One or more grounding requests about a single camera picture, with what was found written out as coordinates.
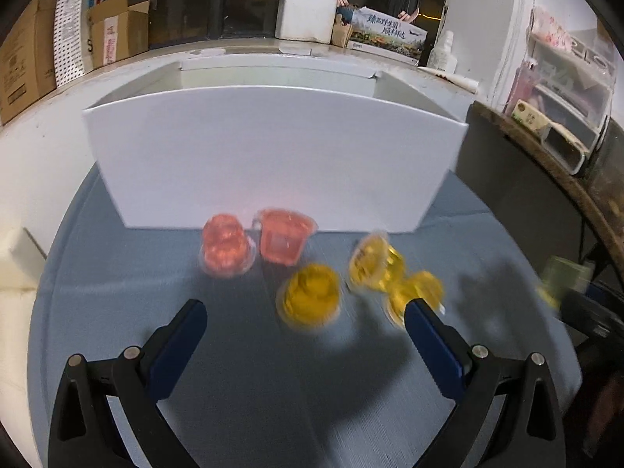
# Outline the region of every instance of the white plastic bottle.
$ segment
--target white plastic bottle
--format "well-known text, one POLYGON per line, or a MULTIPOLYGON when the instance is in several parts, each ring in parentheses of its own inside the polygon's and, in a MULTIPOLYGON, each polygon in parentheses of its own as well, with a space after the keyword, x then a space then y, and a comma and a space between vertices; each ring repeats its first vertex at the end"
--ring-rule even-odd
POLYGON ((452 46, 453 32, 444 32, 436 46, 431 50, 427 67, 442 70, 446 73, 455 73, 457 58, 450 53, 452 46))

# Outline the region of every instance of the round table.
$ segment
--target round table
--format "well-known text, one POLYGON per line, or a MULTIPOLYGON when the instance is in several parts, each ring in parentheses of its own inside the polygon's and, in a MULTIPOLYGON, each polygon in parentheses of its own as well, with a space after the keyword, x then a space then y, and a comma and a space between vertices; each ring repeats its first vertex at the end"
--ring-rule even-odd
MULTIPOLYGON (((324 262, 344 276, 362 236, 315 234, 302 262, 324 262)), ((445 323, 498 356, 541 352, 561 407, 569 405, 581 374, 564 325, 538 299, 538 278, 514 241, 455 175, 416 231, 392 234, 391 242, 410 271, 442 280, 445 323)), ((239 278, 213 279, 199 270, 199 244, 199 231, 124 228, 97 167, 84 180, 48 256, 30 325, 30 413, 44 464, 67 357, 116 357, 195 298, 207 308, 207 331, 158 406, 199 466, 413 466, 453 403, 405 331, 386 318, 381 297, 364 300, 343 286, 335 322, 293 331, 275 311, 292 269, 258 259, 239 278)), ((485 449, 500 405, 466 466, 485 449)), ((149 466, 116 399, 111 407, 134 462, 149 466)))

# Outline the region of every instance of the plastic cup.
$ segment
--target plastic cup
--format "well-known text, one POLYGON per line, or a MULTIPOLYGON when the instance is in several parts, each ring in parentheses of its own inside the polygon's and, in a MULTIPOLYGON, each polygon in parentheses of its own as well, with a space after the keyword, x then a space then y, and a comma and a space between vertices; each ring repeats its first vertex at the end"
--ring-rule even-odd
POLYGON ((367 287, 388 292, 403 279, 405 260, 388 242, 385 232, 373 232, 360 241, 349 261, 349 288, 367 287))
POLYGON ((339 312, 340 281, 335 271, 323 264, 309 264, 295 273, 277 295, 282 319, 300 328, 317 328, 339 312))
POLYGON ((286 209, 264 209, 256 219, 262 226, 263 259, 285 266, 294 266, 299 261, 308 238, 317 228, 309 216, 286 209))
POLYGON ((249 270, 256 245, 232 214, 217 214, 204 225, 200 263, 216 278, 231 278, 249 270))
POLYGON ((391 287, 386 301, 386 314, 399 327, 405 327, 405 307, 410 301, 424 299, 432 310, 443 313, 443 297, 442 282, 429 271, 420 271, 391 287))

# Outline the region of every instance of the brown wooden edge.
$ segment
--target brown wooden edge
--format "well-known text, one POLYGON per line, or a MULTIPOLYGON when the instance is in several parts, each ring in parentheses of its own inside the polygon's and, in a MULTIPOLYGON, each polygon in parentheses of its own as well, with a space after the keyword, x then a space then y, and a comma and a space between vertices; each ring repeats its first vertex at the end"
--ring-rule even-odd
POLYGON ((563 192, 576 210, 585 219, 596 238, 604 245, 620 278, 624 280, 624 243, 611 229, 594 200, 589 196, 581 182, 570 176, 548 152, 542 148, 537 138, 513 119, 495 111, 481 102, 473 102, 469 109, 470 117, 481 117, 493 124, 516 148, 520 149, 540 169, 542 169, 557 188, 563 192))

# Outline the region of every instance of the blue-gray table surface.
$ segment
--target blue-gray table surface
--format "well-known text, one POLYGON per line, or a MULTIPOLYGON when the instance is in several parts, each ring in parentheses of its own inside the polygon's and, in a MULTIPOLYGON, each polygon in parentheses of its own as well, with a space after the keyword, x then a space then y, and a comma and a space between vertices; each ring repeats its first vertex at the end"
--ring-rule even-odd
MULTIPOLYGON (((344 274, 363 234, 315 234, 303 262, 344 274)), ((420 226, 393 234, 411 271, 445 287, 444 322, 499 356, 543 353, 562 408, 581 383, 564 325, 538 299, 538 278, 507 231, 449 173, 420 226)), ((381 300, 343 287, 341 314, 317 333, 285 326, 275 292, 292 271, 255 262, 244 276, 199 270, 199 231, 126 229, 97 167, 58 230, 30 323, 30 413, 44 464, 68 356, 112 358, 142 345, 188 298, 208 328, 171 398, 159 408, 201 467, 411 467, 452 409, 381 300)), ((113 414, 134 462, 149 466, 121 406, 113 414)), ((465 466, 486 447, 498 399, 465 466)))

